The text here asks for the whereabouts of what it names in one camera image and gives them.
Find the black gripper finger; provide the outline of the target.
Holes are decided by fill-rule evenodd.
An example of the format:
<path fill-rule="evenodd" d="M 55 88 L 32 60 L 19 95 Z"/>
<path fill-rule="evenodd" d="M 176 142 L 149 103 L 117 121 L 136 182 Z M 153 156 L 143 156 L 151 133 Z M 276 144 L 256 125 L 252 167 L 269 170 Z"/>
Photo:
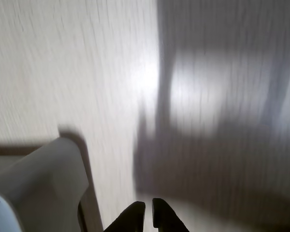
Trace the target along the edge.
<path fill-rule="evenodd" d="M 159 232 L 188 232 L 175 211 L 162 198 L 152 199 L 153 227 Z"/>
<path fill-rule="evenodd" d="M 104 232 L 142 232 L 144 230 L 144 217 L 145 203 L 135 201 Z"/>

